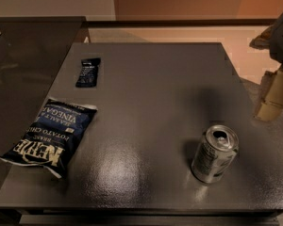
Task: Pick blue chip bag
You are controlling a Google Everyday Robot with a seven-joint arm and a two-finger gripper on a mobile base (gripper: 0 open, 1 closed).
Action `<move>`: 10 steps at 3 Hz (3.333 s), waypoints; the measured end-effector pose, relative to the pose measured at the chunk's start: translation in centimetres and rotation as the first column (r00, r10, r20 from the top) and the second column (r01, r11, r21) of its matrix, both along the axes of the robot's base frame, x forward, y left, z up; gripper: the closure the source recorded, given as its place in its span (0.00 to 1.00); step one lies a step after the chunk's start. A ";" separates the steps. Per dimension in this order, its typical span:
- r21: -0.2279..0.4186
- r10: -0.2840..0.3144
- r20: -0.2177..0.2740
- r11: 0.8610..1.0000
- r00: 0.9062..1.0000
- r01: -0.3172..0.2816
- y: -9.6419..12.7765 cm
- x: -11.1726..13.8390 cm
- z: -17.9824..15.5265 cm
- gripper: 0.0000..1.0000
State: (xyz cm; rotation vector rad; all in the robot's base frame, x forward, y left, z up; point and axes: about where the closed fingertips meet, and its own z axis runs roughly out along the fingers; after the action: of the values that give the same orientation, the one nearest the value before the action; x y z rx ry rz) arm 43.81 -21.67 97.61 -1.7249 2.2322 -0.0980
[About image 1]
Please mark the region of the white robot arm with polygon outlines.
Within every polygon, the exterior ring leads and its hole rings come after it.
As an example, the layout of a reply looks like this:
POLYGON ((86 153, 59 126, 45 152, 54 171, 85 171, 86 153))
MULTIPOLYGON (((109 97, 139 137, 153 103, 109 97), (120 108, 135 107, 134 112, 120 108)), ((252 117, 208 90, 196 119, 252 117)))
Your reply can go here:
POLYGON ((268 49, 270 58, 280 63, 275 72, 264 73, 254 114, 261 121, 273 121, 283 111, 283 13, 252 39, 249 46, 259 50, 268 49))

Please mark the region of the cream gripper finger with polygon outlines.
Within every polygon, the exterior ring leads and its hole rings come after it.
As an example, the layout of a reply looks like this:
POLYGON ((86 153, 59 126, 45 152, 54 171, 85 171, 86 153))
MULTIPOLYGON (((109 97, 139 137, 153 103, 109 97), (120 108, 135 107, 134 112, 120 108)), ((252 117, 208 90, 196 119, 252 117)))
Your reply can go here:
POLYGON ((266 71, 261 79, 255 117, 273 121, 283 111, 283 65, 275 72, 266 71))

